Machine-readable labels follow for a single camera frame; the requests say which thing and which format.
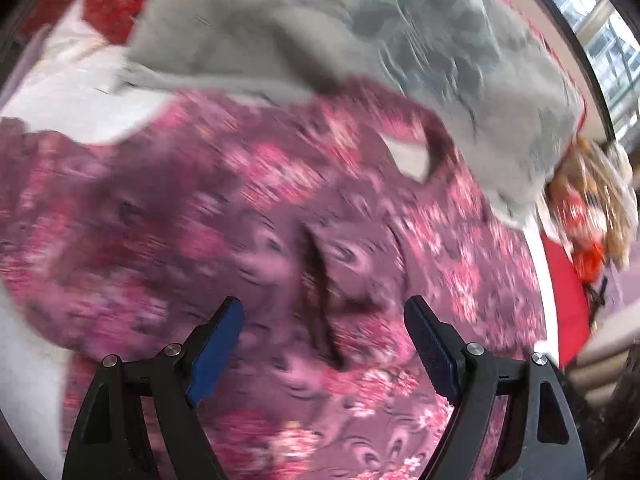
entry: floral pattern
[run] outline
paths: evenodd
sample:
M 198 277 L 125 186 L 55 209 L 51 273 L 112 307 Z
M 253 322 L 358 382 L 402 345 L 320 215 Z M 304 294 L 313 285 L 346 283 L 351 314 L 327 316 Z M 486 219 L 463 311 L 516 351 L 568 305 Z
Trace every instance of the floral pattern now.
M 403 176 L 378 134 L 426 144 L 427 181 Z M 153 356 L 234 295 L 245 328 L 198 411 L 229 478 L 418 478 L 452 407 L 404 301 L 423 295 L 501 355 L 545 335 L 523 235 L 493 218 L 433 113 L 364 81 L 287 108 L 187 92 L 99 149 L 4 119 L 0 182 L 4 283 L 36 330 L 78 351 L 67 437 L 102 357 Z

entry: window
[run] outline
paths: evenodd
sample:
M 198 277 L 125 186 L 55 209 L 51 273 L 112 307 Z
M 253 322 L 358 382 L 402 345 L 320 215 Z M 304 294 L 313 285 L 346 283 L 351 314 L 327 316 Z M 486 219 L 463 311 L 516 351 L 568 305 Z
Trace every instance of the window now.
M 574 32 L 578 32 L 590 14 L 596 14 L 596 4 L 601 0 L 553 1 Z M 640 46 L 620 14 L 612 7 L 608 9 L 600 29 L 580 40 L 602 88 L 616 137 L 635 138 L 636 134 L 640 136 Z

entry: metal screw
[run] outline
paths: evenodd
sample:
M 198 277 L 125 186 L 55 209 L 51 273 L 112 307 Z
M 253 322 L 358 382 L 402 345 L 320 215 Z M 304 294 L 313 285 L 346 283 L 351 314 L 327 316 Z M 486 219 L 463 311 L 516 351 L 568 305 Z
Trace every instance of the metal screw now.
M 484 354 L 484 346 L 482 346 L 480 343 L 469 343 L 466 346 L 466 351 L 471 355 L 482 355 Z
M 116 354 L 110 354 L 102 360 L 102 366 L 105 368 L 111 368 L 112 366 L 115 366 L 117 362 L 118 356 Z
M 531 356 L 531 359 L 532 359 L 533 362 L 535 362 L 535 364 L 540 365 L 540 366 L 546 365 L 546 363 L 549 361 L 549 359 L 546 358 L 546 355 L 540 354 L 538 352 L 533 354 Z
M 180 345 L 180 343 L 171 343 L 164 347 L 164 355 L 168 355 L 169 357 L 175 357 L 180 352 L 182 352 L 182 345 Z

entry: plastic bag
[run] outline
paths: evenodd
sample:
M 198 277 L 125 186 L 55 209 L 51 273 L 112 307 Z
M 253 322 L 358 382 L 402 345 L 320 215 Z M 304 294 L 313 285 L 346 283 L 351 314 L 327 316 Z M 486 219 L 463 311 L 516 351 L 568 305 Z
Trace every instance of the plastic bag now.
M 638 227 L 636 194 L 597 144 L 576 142 L 549 183 L 548 195 L 575 250 L 589 251 L 602 243 L 604 258 L 619 269 L 628 266 L 629 246 Z
M 572 253 L 574 269 L 583 283 L 595 283 L 602 272 L 604 247 L 593 244 L 589 249 L 578 249 Z
M 607 147 L 607 158 L 618 172 L 620 178 L 624 180 L 626 184 L 631 184 L 631 179 L 634 176 L 634 170 L 631 168 L 629 156 L 626 154 L 625 149 L 619 142 L 612 142 Z

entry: pink flower print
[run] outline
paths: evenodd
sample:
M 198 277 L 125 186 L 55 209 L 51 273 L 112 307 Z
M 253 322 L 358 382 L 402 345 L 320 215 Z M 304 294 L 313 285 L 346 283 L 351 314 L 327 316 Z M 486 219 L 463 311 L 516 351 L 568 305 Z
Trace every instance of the pink flower print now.
M 464 224 L 460 226 L 460 230 L 457 232 L 458 239 L 460 240 L 460 247 L 467 251 L 474 252 L 478 245 L 482 245 L 484 240 L 484 228 L 479 226 Z
M 442 435 L 447 429 L 447 424 L 453 413 L 447 399 L 436 394 L 436 405 L 424 407 L 422 413 L 417 417 L 418 427 L 429 430 L 429 449 L 427 455 L 433 454 Z
M 225 248 L 225 240 L 218 231 L 194 218 L 182 218 L 182 235 L 178 241 L 180 253 L 193 260 L 217 256 Z
M 96 365 L 80 353 L 75 353 L 69 365 L 66 395 L 63 401 L 64 411 L 70 411 L 74 417 L 78 414 L 86 390 L 94 380 Z
M 189 114 L 184 108 L 185 99 L 178 96 L 171 101 L 154 120 L 154 125 L 160 130 L 168 130 L 180 126 L 189 119 Z
M 404 468 L 409 472 L 414 472 L 416 469 L 420 467 L 422 464 L 422 460 L 417 456 L 412 456 L 404 459 Z
M 245 173 L 247 183 L 240 192 L 256 209 L 265 210 L 286 200 L 301 203 L 319 187 L 320 176 L 300 160 L 287 155 L 271 143 L 263 143 Z
M 418 387 L 417 373 L 400 369 L 394 374 L 392 393 L 395 396 L 408 397 Z
M 43 157 L 53 155 L 61 148 L 61 144 L 69 142 L 69 138 L 59 133 L 49 133 L 42 137 L 38 144 L 38 153 Z
M 32 293 L 31 277 L 33 273 L 26 268 L 22 260 L 18 260 L 14 256 L 0 259 L 0 276 L 16 303 L 23 303 Z
M 265 416 L 251 408 L 227 413 L 216 419 L 216 427 L 222 434 L 220 442 L 230 444 L 259 440 L 267 442 L 276 431 Z
M 24 190 L 18 200 L 18 211 L 29 210 L 35 206 L 35 200 L 41 196 L 47 181 L 53 176 L 52 171 L 46 168 L 44 161 L 39 160 L 36 167 L 31 170 L 27 178 Z
M 316 451 L 320 437 L 302 428 L 298 422 L 289 422 L 270 441 L 271 453 L 277 463 L 303 462 Z
M 472 247 L 468 245 L 460 245 L 460 258 L 463 262 L 468 265 L 471 265 L 474 262 L 474 250 Z
M 401 142 L 412 142 L 415 144 L 426 144 L 427 138 L 420 117 L 412 114 L 411 121 L 406 121 L 403 117 L 388 112 L 378 114 L 378 120 L 382 127 L 382 133 Z
M 379 368 L 364 372 L 356 384 L 358 393 L 351 411 L 357 417 L 373 415 L 375 408 L 382 404 L 392 389 L 391 375 Z
M 274 480 L 295 480 L 307 469 L 307 462 L 278 462 L 273 467 L 273 478 Z
M 444 267 L 443 276 L 447 286 L 459 294 L 473 294 L 480 285 L 480 270 L 474 262 L 462 260 Z
M 227 413 L 216 419 L 216 429 L 212 446 L 225 470 L 252 478 L 271 468 L 270 439 L 276 429 L 260 412 L 245 408 Z
M 220 209 L 220 200 L 201 191 L 197 191 L 193 194 L 191 203 L 196 211 L 203 215 L 211 216 L 222 212 Z
M 456 172 L 455 183 L 449 189 L 452 202 L 462 218 L 476 217 L 480 214 L 482 206 L 478 184 L 466 166 L 457 168 Z
M 40 216 L 31 229 L 24 252 L 25 263 L 34 270 L 46 272 L 49 265 L 65 247 L 65 234 L 69 229 L 69 216 L 53 213 L 51 216 Z
M 359 375 L 361 372 L 340 372 L 325 365 L 320 383 L 325 391 L 334 395 L 354 394 L 358 389 L 355 380 Z
M 419 260 L 426 257 L 427 249 L 433 254 L 438 254 L 442 249 L 442 239 L 431 225 L 428 209 L 405 210 L 404 230 L 408 235 L 409 245 Z
M 417 476 L 409 473 L 404 467 L 387 471 L 380 476 L 380 480 L 417 480 Z
M 436 224 L 443 224 L 444 222 L 447 222 L 447 217 L 440 207 L 440 204 L 438 204 L 437 202 L 429 204 L 426 207 L 426 217 L 431 220 L 431 222 L 435 222 Z
M 539 292 L 540 285 L 538 284 L 538 276 L 536 275 L 531 259 L 528 256 L 516 256 L 513 259 L 513 263 L 518 269 L 518 273 L 527 288 L 534 292 Z
M 132 305 L 138 312 L 138 327 L 148 332 L 151 327 L 159 326 L 166 316 L 167 303 L 149 294 L 149 289 L 133 279 L 122 289 L 124 303 Z
M 337 347 L 352 362 L 388 364 L 396 357 L 389 321 L 382 314 L 335 320 L 332 325 Z
M 325 155 L 351 176 L 360 175 L 360 151 L 357 148 L 345 148 L 336 144 L 324 149 Z
M 436 404 L 424 406 L 422 412 L 418 415 L 418 426 L 423 430 L 430 428 L 431 431 L 444 429 L 449 423 L 449 419 L 453 413 L 453 406 L 449 404 L 447 399 L 436 394 Z
M 225 110 L 217 102 L 210 100 L 206 95 L 201 99 L 192 99 L 200 105 L 198 110 L 204 124 L 199 124 L 197 130 L 206 141 L 212 139 L 215 133 L 228 134 L 238 130 L 238 121 L 232 114 Z
M 225 150 L 225 164 L 230 169 L 237 173 L 245 173 L 251 165 L 251 155 L 247 150 L 234 147 Z
M 165 243 L 151 234 L 143 234 L 133 239 L 125 239 L 123 245 L 137 257 L 145 260 L 152 259 L 158 251 L 166 247 Z
M 387 239 L 389 241 L 389 244 L 393 247 L 394 265 L 396 266 L 396 269 L 400 270 L 401 272 L 404 272 L 404 260 L 402 259 L 402 252 L 400 251 L 400 245 L 398 245 L 398 240 L 394 236 L 391 229 L 387 230 L 387 236 L 388 236 Z
M 542 314 L 529 305 L 524 305 L 518 313 L 516 329 L 524 347 L 532 347 L 537 341 L 544 338 L 546 333 Z
M 86 310 L 87 306 L 95 308 L 96 304 L 85 303 L 83 306 Z M 122 308 L 112 308 L 105 305 L 102 310 L 103 314 L 91 327 L 91 341 L 87 343 L 86 353 L 97 359 L 117 353 L 128 360 L 132 357 L 129 344 L 138 335 L 135 330 L 138 321 L 136 307 L 125 304 Z
M 358 123 L 353 117 L 344 110 L 331 110 L 326 105 L 322 106 L 322 112 L 335 143 L 343 148 L 357 148 Z
M 415 355 L 415 345 L 406 330 L 404 319 L 397 316 L 389 323 L 389 330 L 393 334 L 396 347 L 396 364 L 404 364 Z
M 282 166 L 289 160 L 287 154 L 272 142 L 259 144 L 255 149 L 255 157 L 266 168 L 271 164 Z
M 461 292 L 452 297 L 453 313 L 458 319 L 464 319 L 471 324 L 478 321 L 478 303 L 476 298 L 468 292 Z
M 495 218 L 489 222 L 489 232 L 494 238 L 494 243 L 498 247 L 502 256 L 511 258 L 513 256 L 513 239 L 507 228 Z
M 349 480 L 378 480 L 378 473 L 375 471 L 366 470 L 360 473 L 358 476 L 349 478 Z

